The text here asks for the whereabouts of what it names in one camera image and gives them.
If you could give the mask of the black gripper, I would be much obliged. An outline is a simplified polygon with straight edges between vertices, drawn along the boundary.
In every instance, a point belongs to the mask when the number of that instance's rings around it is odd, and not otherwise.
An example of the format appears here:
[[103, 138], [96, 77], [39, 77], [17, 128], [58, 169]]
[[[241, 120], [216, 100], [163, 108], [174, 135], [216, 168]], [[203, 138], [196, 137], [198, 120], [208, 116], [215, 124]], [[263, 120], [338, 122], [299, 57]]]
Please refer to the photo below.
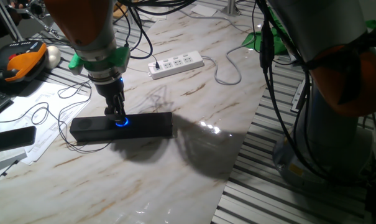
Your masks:
[[124, 111], [124, 82], [122, 78], [115, 79], [113, 82], [105, 85], [96, 85], [97, 92], [105, 97], [107, 108], [104, 114], [109, 120], [118, 123], [126, 122], [126, 113]]

